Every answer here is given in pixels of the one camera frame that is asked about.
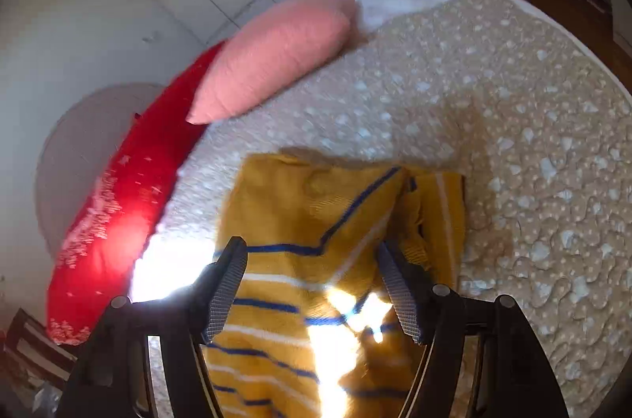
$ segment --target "pillow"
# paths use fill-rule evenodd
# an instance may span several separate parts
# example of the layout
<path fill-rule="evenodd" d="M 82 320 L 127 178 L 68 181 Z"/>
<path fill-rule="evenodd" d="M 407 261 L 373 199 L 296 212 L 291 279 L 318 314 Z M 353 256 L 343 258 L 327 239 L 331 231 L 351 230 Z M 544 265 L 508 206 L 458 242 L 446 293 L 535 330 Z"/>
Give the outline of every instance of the pillow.
<path fill-rule="evenodd" d="M 195 93 L 192 124 L 241 115 L 318 68 L 352 32 L 355 0 L 289 0 L 248 24 L 227 44 Z"/>
<path fill-rule="evenodd" d="M 134 122 L 71 225 L 48 289 L 47 332 L 56 343 L 85 341 L 110 301 L 127 294 L 176 171 L 205 129 L 186 115 L 221 47 L 201 54 Z"/>

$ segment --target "red pillow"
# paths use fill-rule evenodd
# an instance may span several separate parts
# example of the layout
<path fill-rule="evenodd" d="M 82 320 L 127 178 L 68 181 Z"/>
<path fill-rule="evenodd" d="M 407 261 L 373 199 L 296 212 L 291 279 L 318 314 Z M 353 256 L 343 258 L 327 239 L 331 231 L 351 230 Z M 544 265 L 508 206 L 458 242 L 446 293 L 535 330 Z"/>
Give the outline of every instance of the red pillow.
<path fill-rule="evenodd" d="M 110 300 L 127 294 L 176 171 L 204 132 L 186 116 L 221 48 L 201 54 L 138 118 L 71 225 L 48 288 L 47 330 L 57 343 L 85 341 Z"/>

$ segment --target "white wall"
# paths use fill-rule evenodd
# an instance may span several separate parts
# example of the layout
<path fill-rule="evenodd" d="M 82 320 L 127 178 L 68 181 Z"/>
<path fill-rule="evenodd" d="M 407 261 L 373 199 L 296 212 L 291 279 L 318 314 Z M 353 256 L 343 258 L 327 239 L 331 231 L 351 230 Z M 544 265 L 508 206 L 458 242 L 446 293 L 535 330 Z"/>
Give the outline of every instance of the white wall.
<path fill-rule="evenodd" d="M 53 263 L 34 176 L 53 125 L 99 88 L 168 82 L 201 49 L 154 0 L 0 0 L 0 294 L 9 308 L 44 317 Z M 10 317 L 2 307 L 0 327 Z"/>

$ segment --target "bed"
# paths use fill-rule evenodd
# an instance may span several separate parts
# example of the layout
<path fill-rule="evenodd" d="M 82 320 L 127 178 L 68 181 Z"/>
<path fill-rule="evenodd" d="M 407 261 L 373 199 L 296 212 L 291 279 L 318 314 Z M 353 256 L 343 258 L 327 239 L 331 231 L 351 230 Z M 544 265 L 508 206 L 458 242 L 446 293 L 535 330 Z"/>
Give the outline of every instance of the bed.
<path fill-rule="evenodd" d="M 364 41 L 203 133 L 135 265 L 132 299 L 163 297 L 213 260 L 220 206 L 249 153 L 456 170 L 468 213 L 459 292 L 513 295 L 570 415 L 590 416 L 632 351 L 630 94 L 523 0 L 358 1 Z M 472 372 L 470 345 L 453 416 Z"/>

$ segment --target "metal screw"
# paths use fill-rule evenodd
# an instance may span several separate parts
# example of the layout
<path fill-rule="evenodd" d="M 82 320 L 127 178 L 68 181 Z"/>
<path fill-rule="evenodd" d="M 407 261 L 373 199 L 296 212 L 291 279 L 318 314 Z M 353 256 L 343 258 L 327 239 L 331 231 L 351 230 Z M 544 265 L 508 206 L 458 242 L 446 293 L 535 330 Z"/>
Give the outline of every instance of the metal screw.
<path fill-rule="evenodd" d="M 130 301 L 129 298 L 123 297 L 122 295 L 119 295 L 118 297 L 115 297 L 115 298 L 112 299 L 112 302 L 110 302 L 110 305 L 114 309 L 119 309 L 119 308 L 123 307 L 125 304 L 127 304 L 129 301 Z"/>
<path fill-rule="evenodd" d="M 445 284 L 435 284 L 432 286 L 432 293 L 437 297 L 447 297 L 450 294 L 450 288 Z"/>
<path fill-rule="evenodd" d="M 501 295 L 498 301 L 503 307 L 514 307 L 516 305 L 516 301 L 509 295 Z"/>

